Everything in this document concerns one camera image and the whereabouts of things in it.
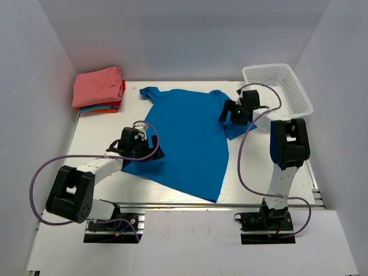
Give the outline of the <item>blue t-shirt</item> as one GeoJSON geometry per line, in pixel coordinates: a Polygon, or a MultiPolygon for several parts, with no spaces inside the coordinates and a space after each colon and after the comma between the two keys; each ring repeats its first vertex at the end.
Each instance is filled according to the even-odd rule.
{"type": "Polygon", "coordinates": [[[140,89],[153,103],[145,120],[152,124],[148,135],[158,133],[165,156],[133,162],[123,170],[210,202],[220,195],[229,151],[228,141],[243,135],[247,126],[219,122],[228,96],[157,87],[140,89]]]}

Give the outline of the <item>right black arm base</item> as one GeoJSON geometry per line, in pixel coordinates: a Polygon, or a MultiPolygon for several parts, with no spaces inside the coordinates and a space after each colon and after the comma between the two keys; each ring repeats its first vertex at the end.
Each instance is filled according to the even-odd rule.
{"type": "Polygon", "coordinates": [[[287,207],[270,209],[263,201],[257,212],[234,214],[240,223],[242,245],[294,244],[294,228],[287,207]]]}

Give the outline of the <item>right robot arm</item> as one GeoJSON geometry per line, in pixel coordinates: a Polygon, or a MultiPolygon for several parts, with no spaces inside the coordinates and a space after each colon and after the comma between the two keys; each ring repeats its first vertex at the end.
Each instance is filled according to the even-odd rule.
{"type": "Polygon", "coordinates": [[[225,101],[218,120],[248,127],[241,145],[245,143],[245,138],[254,126],[261,127],[270,134],[270,157],[274,167],[269,190],[267,193],[261,193],[249,187],[246,189],[263,196],[263,204],[268,210],[259,215],[259,221],[264,228],[273,229],[281,221],[276,210],[287,208],[294,177],[310,157],[306,123],[303,118],[288,118],[277,113],[282,107],[279,95],[276,95],[278,106],[270,108],[260,104],[257,90],[238,89],[237,93],[239,95],[237,100],[225,101]]]}

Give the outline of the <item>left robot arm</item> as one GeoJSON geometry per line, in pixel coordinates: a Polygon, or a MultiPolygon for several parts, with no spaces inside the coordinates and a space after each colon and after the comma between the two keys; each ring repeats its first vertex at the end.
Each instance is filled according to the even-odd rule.
{"type": "Polygon", "coordinates": [[[105,178],[126,168],[132,162],[146,162],[165,157],[161,150],[159,136],[151,136],[150,147],[147,136],[148,124],[140,122],[125,127],[121,137],[106,149],[103,156],[78,167],[63,166],[57,172],[46,203],[46,211],[75,223],[97,220],[108,229],[121,224],[117,205],[94,198],[94,188],[105,178]]]}

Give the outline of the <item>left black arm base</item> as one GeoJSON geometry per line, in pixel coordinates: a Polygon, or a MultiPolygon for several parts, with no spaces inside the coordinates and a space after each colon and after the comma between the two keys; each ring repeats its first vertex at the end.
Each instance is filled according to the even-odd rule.
{"type": "Polygon", "coordinates": [[[144,232],[145,211],[117,205],[112,222],[86,224],[86,244],[138,244],[144,232]]]}

